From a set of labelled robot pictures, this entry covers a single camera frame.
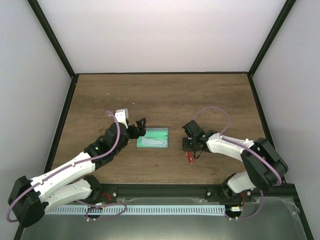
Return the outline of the red transparent sunglasses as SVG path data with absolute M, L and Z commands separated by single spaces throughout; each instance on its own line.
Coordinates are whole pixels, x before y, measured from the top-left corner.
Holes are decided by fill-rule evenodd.
M 194 153 L 192 151 L 186 151 L 185 156 L 187 158 L 188 164 L 193 165 L 194 164 Z

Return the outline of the teal glasses case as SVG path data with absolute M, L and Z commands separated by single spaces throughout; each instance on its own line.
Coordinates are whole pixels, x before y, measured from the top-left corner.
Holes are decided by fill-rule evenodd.
M 136 141 L 137 148 L 166 149 L 169 146 L 167 127 L 147 127 L 145 135 Z

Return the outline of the light blue cleaning cloth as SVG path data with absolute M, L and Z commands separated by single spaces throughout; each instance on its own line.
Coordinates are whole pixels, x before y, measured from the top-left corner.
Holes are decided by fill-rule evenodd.
M 166 148 L 168 143 L 166 139 L 142 138 L 141 144 L 150 148 Z

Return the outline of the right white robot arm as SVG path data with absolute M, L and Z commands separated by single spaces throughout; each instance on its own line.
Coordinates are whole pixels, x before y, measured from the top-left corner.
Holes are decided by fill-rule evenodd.
M 245 171 L 230 175 L 222 184 L 223 198 L 236 200 L 240 193 L 250 189 L 268 192 L 283 182 L 288 165 L 272 144 L 265 138 L 237 139 L 217 131 L 205 132 L 194 120 L 182 127 L 186 137 L 182 149 L 189 160 L 198 159 L 203 153 L 221 154 L 243 163 Z

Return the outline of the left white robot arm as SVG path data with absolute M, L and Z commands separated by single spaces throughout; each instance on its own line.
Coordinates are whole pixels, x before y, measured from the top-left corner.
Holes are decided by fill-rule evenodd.
M 42 175 L 19 177 L 8 198 L 6 220 L 23 228 L 37 223 L 45 213 L 69 202 L 102 196 L 99 181 L 90 173 L 110 163 L 128 145 L 129 140 L 146 134 L 146 119 L 130 125 L 120 113 L 112 113 L 114 123 L 76 157 Z

